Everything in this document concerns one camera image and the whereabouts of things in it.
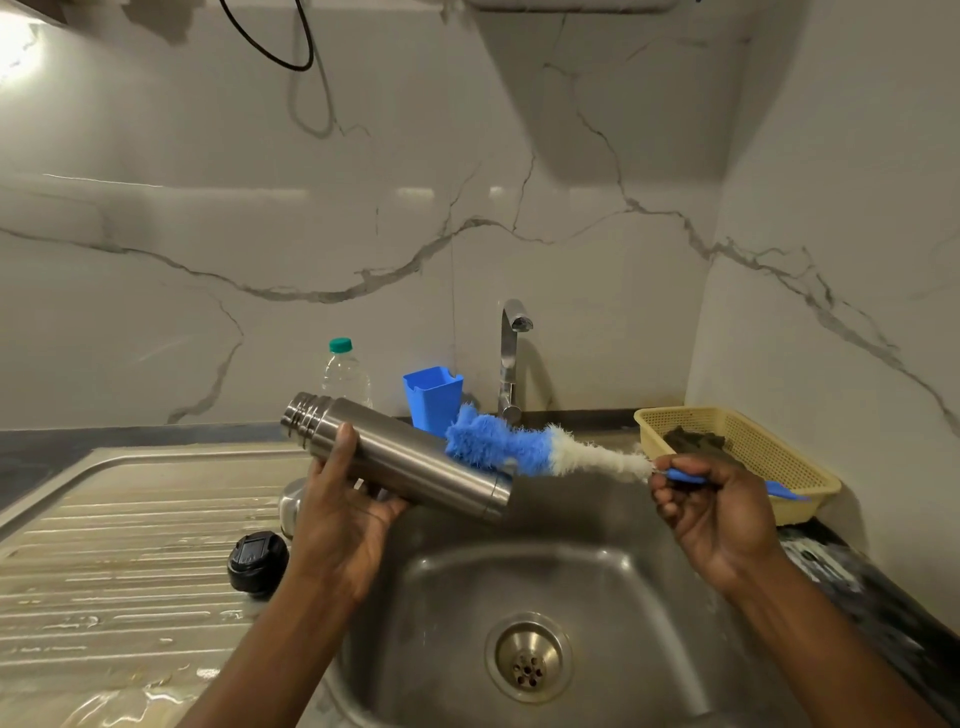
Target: black bottle cap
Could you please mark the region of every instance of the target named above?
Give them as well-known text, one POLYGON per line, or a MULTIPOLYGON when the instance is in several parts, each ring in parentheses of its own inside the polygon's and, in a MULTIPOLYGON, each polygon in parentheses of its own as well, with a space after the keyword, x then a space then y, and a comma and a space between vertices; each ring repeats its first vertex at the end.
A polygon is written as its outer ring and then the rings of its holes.
POLYGON ((286 543, 273 531, 247 534, 230 553, 227 563, 230 586, 253 596, 270 596, 280 583, 289 560, 286 543))

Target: white marble wall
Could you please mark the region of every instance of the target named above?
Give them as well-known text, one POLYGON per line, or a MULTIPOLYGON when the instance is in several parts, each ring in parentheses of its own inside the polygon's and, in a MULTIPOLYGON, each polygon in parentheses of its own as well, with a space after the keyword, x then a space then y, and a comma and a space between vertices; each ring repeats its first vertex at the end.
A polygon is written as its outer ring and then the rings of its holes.
MULTIPOLYGON (((292 5, 233 3, 291 58, 292 5)), ((683 396, 749 15, 323 0, 324 89, 216 2, 68 10, 0 18, 0 428, 274 419, 335 335, 492 407, 510 297, 526 408, 683 396)))
POLYGON ((960 6, 756 31, 688 398, 839 475, 823 512, 960 630, 960 6))

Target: stainless steel sink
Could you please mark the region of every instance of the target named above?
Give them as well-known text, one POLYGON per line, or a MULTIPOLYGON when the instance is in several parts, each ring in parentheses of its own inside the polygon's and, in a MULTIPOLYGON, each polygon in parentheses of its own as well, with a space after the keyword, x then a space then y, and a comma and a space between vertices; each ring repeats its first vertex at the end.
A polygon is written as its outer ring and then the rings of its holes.
POLYGON ((326 680, 359 725, 769 726, 781 713, 778 679, 645 488, 587 474, 519 478, 501 527, 405 514, 326 680))
MULTIPOLYGON (((101 449, 0 512, 0 725, 176 725, 262 608, 229 551, 278 529, 306 465, 290 445, 101 449)), ((300 726, 782 724, 782 683, 644 491, 520 479, 503 528, 411 509, 300 726)))

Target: faucet spout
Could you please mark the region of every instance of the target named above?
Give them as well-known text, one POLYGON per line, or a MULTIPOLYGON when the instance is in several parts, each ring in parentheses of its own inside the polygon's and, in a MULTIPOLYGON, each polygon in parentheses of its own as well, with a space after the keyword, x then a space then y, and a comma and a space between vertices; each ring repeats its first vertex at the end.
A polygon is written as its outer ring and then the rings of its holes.
POLYGON ((523 303, 509 299, 500 316, 500 393, 497 416, 510 425, 518 425, 523 412, 516 406, 516 335, 534 327, 523 303))

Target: blue plastic cup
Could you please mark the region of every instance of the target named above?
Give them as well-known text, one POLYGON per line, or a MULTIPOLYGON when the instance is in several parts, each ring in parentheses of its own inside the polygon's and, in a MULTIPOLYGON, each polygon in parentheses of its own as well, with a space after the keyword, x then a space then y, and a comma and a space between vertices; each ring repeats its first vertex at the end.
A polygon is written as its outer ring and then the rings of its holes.
POLYGON ((445 437, 460 411, 463 375, 452 376, 446 367, 430 367, 403 375, 403 388, 414 427, 445 437))

